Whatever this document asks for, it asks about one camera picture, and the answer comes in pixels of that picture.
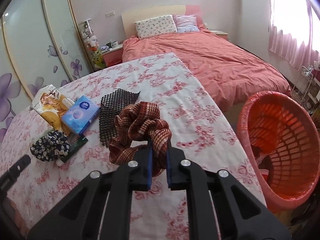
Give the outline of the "black daisy scrunchie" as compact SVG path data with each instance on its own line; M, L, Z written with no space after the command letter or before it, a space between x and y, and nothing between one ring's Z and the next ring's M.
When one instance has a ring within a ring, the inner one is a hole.
M55 161L69 154L70 144L64 132L49 131L30 146L31 154L40 161Z

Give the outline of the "yellow white snack bag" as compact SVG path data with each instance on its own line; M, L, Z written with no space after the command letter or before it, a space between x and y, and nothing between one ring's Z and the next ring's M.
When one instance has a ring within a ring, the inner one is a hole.
M74 105L74 101L63 95L55 86L41 88L31 102L31 108L54 129L69 136L71 130L62 122L62 116Z

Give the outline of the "blue Vinda tissue pack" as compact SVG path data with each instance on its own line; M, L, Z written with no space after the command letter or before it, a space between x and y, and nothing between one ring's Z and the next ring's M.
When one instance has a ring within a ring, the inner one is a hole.
M61 117L61 120L74 134L82 135L97 117L99 111L100 107L83 95Z

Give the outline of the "black polka dot cloth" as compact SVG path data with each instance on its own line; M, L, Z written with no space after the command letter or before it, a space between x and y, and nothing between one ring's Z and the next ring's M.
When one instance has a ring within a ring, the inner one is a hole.
M117 136L114 120L128 105L135 104L140 92L133 93L121 88L102 97L99 113L100 142L108 147L110 140Z

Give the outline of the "red white paper cup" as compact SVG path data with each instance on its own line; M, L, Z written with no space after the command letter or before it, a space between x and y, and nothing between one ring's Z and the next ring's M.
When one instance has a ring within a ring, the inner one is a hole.
M272 176L271 176L272 173L268 169L264 169L264 168L259 169L259 172L265 184L270 186L271 180L272 180Z

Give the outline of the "red plastic laundry basket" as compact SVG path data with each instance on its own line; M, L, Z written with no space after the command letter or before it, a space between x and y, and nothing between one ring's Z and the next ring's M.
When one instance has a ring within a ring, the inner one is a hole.
M308 200L319 180L319 135L310 115L287 95L263 91L242 108L236 135L273 212ZM271 185L259 169L272 173Z

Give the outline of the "bed with salmon duvet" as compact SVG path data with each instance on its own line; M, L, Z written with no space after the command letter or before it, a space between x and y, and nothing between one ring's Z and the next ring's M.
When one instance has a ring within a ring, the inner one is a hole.
M122 59L166 53L174 53L188 67L224 112L260 91L291 94L289 83L276 68L206 29L143 40L133 36L123 43Z

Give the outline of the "sliding wardrobe with purple flowers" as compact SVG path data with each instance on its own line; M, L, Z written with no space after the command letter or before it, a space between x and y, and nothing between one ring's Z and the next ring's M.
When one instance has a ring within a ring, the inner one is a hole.
M91 72L70 0L11 0L1 14L1 137L41 88Z

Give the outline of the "white shelf cart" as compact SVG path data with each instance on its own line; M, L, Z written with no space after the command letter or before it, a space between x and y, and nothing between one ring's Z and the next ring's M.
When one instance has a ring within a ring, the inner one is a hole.
M319 107L319 61L314 61L311 74L312 80L307 92L306 109L310 115L313 115Z

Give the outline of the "pink left nightstand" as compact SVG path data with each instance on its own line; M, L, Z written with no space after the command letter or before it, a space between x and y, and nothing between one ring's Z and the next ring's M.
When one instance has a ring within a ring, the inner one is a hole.
M114 48L102 53L103 59L107 67L112 67L122 63L123 44L119 44Z

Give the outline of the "pink nightstand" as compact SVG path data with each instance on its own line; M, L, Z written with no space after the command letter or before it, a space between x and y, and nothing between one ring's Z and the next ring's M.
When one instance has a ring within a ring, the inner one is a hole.
M112 67L122 63L123 44L119 44L114 48L102 53L103 59L107 67Z
M215 35L217 35L218 37L223 38L224 40L228 40L228 34L220 31L220 30L211 30L212 33L214 33Z

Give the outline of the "pink window curtain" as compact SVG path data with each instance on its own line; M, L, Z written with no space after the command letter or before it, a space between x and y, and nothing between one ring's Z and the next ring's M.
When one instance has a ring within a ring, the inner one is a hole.
M268 50L298 69L319 61L319 18L309 0L270 0Z

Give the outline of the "pink striped pillow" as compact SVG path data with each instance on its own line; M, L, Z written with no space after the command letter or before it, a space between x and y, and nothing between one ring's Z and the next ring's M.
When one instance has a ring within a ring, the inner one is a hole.
M196 15L173 15L178 33L198 32Z

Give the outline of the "floral white pillow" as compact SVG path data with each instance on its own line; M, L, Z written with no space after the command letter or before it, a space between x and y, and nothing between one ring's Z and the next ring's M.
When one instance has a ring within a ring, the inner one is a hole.
M177 33L172 15L163 15L135 22L139 39L151 38L162 34Z

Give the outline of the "wall power socket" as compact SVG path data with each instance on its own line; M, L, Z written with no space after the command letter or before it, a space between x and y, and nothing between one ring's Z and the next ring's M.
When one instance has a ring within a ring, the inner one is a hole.
M109 18L109 17L114 16L114 15L115 15L115 11L111 11L111 12L106 13L105 17Z

